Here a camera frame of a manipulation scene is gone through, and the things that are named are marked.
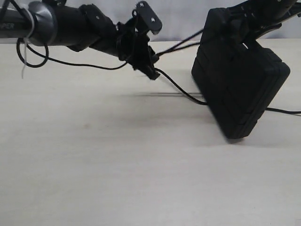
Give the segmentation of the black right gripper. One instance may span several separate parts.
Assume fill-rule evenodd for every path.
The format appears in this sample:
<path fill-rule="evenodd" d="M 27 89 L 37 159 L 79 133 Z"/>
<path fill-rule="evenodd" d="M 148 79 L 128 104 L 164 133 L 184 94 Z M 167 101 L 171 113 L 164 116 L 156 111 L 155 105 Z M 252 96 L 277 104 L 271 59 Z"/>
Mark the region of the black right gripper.
<path fill-rule="evenodd" d="M 240 21 L 241 40 L 256 40 L 292 17 L 301 16 L 301 4 L 296 0 L 246 0 L 227 10 Z"/>

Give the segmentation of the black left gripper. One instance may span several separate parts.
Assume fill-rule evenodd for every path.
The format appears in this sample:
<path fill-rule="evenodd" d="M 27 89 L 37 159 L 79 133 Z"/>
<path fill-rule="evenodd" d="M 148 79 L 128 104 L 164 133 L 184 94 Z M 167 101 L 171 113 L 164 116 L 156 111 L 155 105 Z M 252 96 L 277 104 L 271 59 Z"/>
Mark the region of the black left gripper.
<path fill-rule="evenodd" d="M 116 33 L 110 37 L 102 37 L 89 47 L 117 57 L 120 61 L 125 61 L 132 65 L 135 70 L 140 70 L 150 80 L 156 80 L 160 74 L 156 71 L 154 64 L 159 60 L 159 56 L 149 46 L 149 38 L 145 34 L 139 34 L 135 23 L 115 25 Z"/>

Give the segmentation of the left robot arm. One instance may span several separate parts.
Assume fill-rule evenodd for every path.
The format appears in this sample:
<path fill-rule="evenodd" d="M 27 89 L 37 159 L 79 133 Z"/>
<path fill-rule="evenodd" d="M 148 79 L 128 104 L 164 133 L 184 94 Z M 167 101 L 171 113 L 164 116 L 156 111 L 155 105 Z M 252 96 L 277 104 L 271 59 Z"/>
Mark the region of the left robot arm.
<path fill-rule="evenodd" d="M 32 1 L 21 7 L 6 0 L 0 7 L 0 37 L 30 42 L 48 49 L 65 46 L 75 52 L 87 48 L 117 57 L 155 80 L 159 56 L 148 33 L 158 34 L 162 22 L 146 1 L 137 2 L 126 23 L 113 23 L 96 5 L 69 7 L 64 0 Z"/>

